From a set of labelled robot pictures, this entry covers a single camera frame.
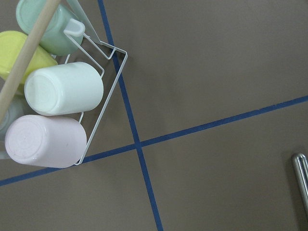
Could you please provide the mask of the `steel muddler with black cap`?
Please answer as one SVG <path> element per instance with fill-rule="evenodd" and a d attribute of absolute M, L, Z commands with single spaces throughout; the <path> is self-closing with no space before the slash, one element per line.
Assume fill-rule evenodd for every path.
<path fill-rule="evenodd" d="M 300 189 L 306 217 L 308 216 L 308 158 L 302 154 L 294 154 L 292 163 Z"/>

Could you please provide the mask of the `white plastic cup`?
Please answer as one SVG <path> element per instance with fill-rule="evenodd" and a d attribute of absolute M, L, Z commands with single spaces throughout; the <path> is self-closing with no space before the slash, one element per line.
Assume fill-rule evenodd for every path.
<path fill-rule="evenodd" d="M 38 69 L 24 86 L 29 106 L 43 116 L 90 111 L 101 102 L 103 91 L 102 77 L 85 62 Z"/>

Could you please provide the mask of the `pink plastic cup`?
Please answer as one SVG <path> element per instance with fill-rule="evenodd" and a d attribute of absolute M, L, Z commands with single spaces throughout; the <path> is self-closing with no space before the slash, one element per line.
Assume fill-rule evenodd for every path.
<path fill-rule="evenodd" d="M 5 149 L 12 160 L 39 167 L 70 167 L 81 159 L 86 146 L 83 126 L 62 116 L 22 116 L 5 136 Z"/>

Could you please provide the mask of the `green plastic cup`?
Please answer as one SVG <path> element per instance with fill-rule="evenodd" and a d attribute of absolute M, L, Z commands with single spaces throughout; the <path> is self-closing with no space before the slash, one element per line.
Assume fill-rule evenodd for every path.
<path fill-rule="evenodd" d="M 18 2 L 16 20 L 24 33 L 31 32 L 45 4 L 45 0 L 20 0 Z M 77 20 L 77 17 L 66 6 L 59 4 L 41 38 L 40 46 L 57 56 L 65 56 L 77 51 L 78 47 L 64 34 L 70 19 Z"/>

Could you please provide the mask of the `grey plastic cup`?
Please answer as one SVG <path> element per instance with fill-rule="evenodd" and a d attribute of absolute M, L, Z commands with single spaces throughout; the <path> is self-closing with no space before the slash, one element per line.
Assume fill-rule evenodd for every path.
<path fill-rule="evenodd" d="M 24 98 L 20 95 L 14 96 L 4 119 L 0 124 L 0 140 L 5 139 L 5 134 L 13 121 L 24 115 Z"/>

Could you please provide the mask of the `yellow plastic cup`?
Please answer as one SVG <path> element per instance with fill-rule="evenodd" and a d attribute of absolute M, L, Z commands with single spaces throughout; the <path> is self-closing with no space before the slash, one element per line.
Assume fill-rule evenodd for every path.
<path fill-rule="evenodd" d="M 6 80 L 27 39 L 27 35 L 18 31 L 0 33 L 0 77 Z M 33 58 L 21 80 L 24 84 L 28 75 L 37 69 L 57 65 L 57 61 L 41 46 L 37 46 Z"/>

